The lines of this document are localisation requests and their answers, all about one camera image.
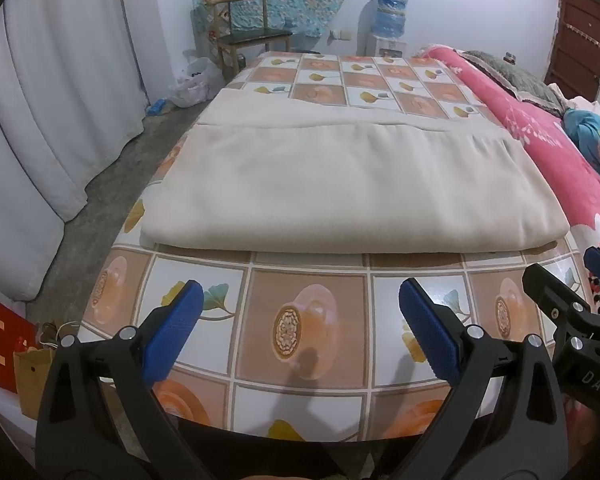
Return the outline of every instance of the black chair seat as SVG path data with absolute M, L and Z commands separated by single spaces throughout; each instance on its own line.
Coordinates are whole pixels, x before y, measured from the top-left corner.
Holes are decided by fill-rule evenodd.
M 221 36 L 218 43 L 225 45 L 238 45 L 249 41 L 266 40 L 268 38 L 286 38 L 293 33 L 283 28 L 250 28 L 249 30 L 236 30 L 232 34 Z

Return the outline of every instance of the pink floral bedding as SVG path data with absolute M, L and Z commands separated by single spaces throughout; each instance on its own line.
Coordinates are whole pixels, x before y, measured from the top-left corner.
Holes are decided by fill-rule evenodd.
M 432 45 L 419 55 L 446 64 L 524 144 L 558 197 L 578 248 L 600 247 L 600 176 L 564 133 L 560 119 L 517 101 L 448 46 Z

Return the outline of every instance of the wooden chair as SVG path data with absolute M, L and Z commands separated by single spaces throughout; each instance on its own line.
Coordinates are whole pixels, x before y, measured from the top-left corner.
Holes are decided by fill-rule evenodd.
M 220 61 L 220 68 L 224 73 L 224 57 L 222 51 L 226 51 L 232 60 L 234 66 L 234 75 L 238 75 L 240 72 L 238 68 L 238 53 L 237 49 L 244 46 L 263 44 L 265 50 L 269 51 L 269 43 L 272 41 L 285 40 L 285 50 L 289 52 L 291 48 L 291 35 L 293 34 L 290 30 L 283 28 L 269 28 L 269 22 L 267 19 L 267 0 L 262 0 L 262 28 L 250 28 L 248 30 L 236 30 L 233 31 L 231 23 L 231 2 L 240 2 L 242 0 L 204 0 L 205 4 L 213 7 L 213 22 L 212 27 L 216 33 L 216 42 L 218 44 L 218 59 Z M 218 11 L 216 5 L 227 4 L 228 9 L 228 24 L 229 34 L 220 36 L 220 28 L 218 26 Z

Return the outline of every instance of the brown door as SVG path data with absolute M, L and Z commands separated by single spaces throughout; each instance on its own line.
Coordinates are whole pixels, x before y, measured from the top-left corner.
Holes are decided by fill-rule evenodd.
M 600 88 L 600 0 L 560 0 L 558 35 L 549 71 L 567 99 L 595 101 Z

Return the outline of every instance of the curtain fold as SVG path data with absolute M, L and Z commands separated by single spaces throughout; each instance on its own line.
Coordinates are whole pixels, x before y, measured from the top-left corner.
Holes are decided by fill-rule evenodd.
M 86 184 L 142 132 L 146 97 L 121 0 L 0 10 L 0 291 L 31 300 Z

